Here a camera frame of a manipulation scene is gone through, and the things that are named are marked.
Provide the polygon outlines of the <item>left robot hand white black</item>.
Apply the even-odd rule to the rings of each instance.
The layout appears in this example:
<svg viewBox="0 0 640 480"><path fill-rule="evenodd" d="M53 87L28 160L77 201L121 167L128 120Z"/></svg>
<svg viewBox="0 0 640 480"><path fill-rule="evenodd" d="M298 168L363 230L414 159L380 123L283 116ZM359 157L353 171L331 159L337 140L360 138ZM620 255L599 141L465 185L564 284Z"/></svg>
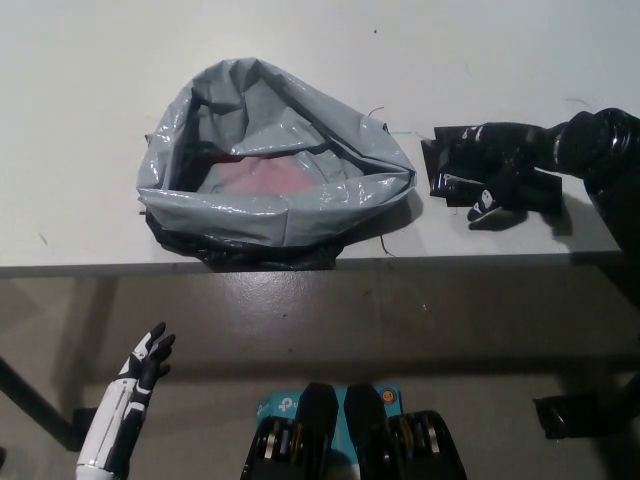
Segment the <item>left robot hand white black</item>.
<svg viewBox="0 0 640 480"><path fill-rule="evenodd" d="M105 390L76 463L77 479L128 477L153 390L170 371L176 336L165 330L161 322L146 333Z"/></svg>

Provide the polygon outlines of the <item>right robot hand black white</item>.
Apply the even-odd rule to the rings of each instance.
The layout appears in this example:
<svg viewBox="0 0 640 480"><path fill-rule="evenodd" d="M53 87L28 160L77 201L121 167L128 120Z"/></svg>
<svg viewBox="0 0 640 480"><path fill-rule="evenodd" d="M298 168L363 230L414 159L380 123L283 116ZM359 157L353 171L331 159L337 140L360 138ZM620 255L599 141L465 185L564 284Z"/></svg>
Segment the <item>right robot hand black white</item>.
<svg viewBox="0 0 640 480"><path fill-rule="evenodd" d="M467 215L471 226L485 224L504 211L562 213L562 180L540 171L544 137L539 127L485 123L465 128L449 144L451 171L482 185Z"/></svg>

